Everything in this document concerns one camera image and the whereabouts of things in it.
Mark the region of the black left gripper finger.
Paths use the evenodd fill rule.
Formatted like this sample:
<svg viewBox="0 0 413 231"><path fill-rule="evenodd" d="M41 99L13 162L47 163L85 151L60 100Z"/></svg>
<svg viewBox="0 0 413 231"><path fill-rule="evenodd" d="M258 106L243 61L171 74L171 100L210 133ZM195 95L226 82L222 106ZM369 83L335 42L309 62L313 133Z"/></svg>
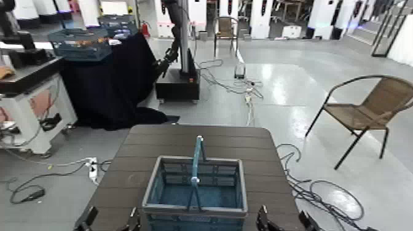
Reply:
<svg viewBox="0 0 413 231"><path fill-rule="evenodd" d="M98 215L98 210L91 206L88 210L84 211L82 215L76 221L77 231L92 231L92 224Z"/></svg>
<svg viewBox="0 0 413 231"><path fill-rule="evenodd" d="M128 217L125 230L126 231L140 231L140 228L141 228L140 214L139 214L137 207L133 207Z"/></svg>

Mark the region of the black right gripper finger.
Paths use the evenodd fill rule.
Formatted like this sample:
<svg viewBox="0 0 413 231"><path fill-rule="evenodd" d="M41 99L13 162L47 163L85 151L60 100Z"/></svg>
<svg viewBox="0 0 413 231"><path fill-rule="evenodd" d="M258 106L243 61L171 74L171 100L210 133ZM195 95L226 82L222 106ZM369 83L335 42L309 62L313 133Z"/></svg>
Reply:
<svg viewBox="0 0 413 231"><path fill-rule="evenodd" d="M267 217L268 210L265 205L262 205L257 213L256 227L259 231L274 231L275 228Z"/></svg>
<svg viewBox="0 0 413 231"><path fill-rule="evenodd" d="M320 226L306 211L302 210L299 213L299 220L306 231L320 231Z"/></svg>

